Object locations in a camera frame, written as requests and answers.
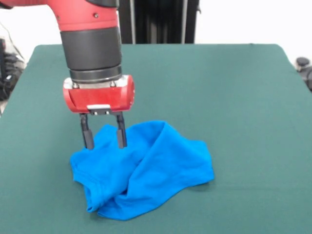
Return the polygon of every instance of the green table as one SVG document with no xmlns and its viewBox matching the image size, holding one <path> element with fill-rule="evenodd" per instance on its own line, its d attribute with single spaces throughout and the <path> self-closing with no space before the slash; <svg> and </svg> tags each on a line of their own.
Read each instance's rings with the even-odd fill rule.
<svg viewBox="0 0 312 234">
<path fill-rule="evenodd" d="M 39 46 L 0 119 L 1 234 L 310 234 L 312 96 L 276 45 L 125 45 L 127 126 L 163 119 L 204 140 L 215 180 L 130 221 L 86 212 L 60 45 Z M 91 117 L 96 132 L 113 117 Z"/>
</svg>

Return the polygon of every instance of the red robot arm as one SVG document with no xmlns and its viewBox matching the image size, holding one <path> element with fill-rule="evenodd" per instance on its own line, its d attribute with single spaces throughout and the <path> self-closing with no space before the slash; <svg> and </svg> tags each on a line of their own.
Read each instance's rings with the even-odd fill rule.
<svg viewBox="0 0 312 234">
<path fill-rule="evenodd" d="M 93 149 L 87 114 L 113 114 L 119 147 L 127 146 L 122 111 L 130 110 L 135 87 L 121 70 L 118 0 L 0 0 L 5 6 L 48 5 L 61 33 L 70 78 L 63 84 L 68 108 L 80 114 L 86 148 Z"/>
</svg>

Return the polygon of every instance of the black cable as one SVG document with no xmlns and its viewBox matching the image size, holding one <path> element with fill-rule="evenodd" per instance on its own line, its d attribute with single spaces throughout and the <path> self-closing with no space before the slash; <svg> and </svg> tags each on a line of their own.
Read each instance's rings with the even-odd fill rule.
<svg viewBox="0 0 312 234">
<path fill-rule="evenodd" d="M 14 49 L 16 50 L 16 52 L 17 52 L 17 53 L 19 54 L 19 56 L 25 61 L 25 58 L 23 57 L 23 55 L 21 55 L 20 50 L 19 50 L 19 49 L 15 46 L 15 44 L 13 43 L 13 40 L 12 40 L 12 38 L 11 38 L 11 34 L 10 34 L 9 30 L 1 23 L 1 21 L 0 21 L 0 25 L 1 25 L 1 27 L 7 32 L 8 36 L 9 36 L 9 39 L 10 39 L 10 41 L 11 41 L 11 43 L 12 43 Z"/>
</svg>

